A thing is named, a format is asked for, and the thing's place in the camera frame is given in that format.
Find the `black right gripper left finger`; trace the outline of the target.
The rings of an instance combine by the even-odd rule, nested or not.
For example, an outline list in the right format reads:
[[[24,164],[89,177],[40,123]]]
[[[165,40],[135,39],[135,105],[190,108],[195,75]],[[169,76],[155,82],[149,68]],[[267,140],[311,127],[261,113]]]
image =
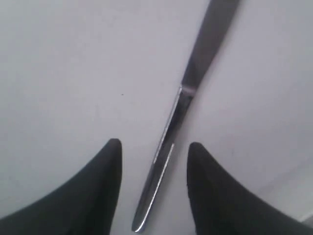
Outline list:
[[[110,139],[71,179],[0,220],[2,235],[109,235],[122,181],[122,143]]]

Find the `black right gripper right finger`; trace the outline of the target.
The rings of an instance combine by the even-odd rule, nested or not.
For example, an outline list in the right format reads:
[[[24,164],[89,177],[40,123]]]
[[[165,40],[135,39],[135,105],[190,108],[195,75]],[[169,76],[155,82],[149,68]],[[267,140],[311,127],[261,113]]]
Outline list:
[[[189,145],[187,189],[198,235],[313,233],[246,189],[199,142]]]

